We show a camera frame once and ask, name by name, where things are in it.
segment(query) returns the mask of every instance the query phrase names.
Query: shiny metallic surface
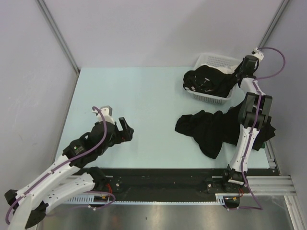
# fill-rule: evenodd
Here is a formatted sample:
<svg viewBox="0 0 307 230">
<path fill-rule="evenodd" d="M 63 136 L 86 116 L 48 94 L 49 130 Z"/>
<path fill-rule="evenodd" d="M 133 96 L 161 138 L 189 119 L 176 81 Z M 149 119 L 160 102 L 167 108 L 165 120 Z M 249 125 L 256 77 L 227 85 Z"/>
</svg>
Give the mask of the shiny metallic surface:
<svg viewBox="0 0 307 230">
<path fill-rule="evenodd" d="M 293 230 L 283 196 L 260 196 L 264 210 L 226 211 L 222 206 L 112 205 L 92 211 L 61 205 L 38 230 Z M 242 206 L 254 206 L 243 197 Z"/>
</svg>

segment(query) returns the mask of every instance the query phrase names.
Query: laundry basket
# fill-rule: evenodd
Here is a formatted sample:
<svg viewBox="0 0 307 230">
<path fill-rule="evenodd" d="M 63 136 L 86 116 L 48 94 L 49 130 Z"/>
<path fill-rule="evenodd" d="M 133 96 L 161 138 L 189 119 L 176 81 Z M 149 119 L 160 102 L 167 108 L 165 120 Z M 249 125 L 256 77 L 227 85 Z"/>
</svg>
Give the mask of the laundry basket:
<svg viewBox="0 0 307 230">
<path fill-rule="evenodd" d="M 194 70 L 202 65 L 209 65 L 209 66 L 213 66 L 217 68 L 220 67 L 220 71 L 222 71 L 223 73 L 232 73 L 234 69 L 240 64 L 240 62 L 241 60 L 235 59 L 232 57 L 226 57 L 226 56 L 210 54 L 210 53 L 203 53 L 198 58 L 196 65 L 194 67 Z M 197 100 L 201 100 L 201 101 L 209 102 L 213 104 L 224 104 L 225 102 L 229 101 L 232 98 L 235 92 L 236 86 L 237 84 L 230 90 L 229 95 L 226 98 L 213 96 L 213 95 L 200 93 L 200 92 L 194 92 L 190 90 L 188 90 L 187 92 L 191 93 L 191 95 Z"/>
</svg>

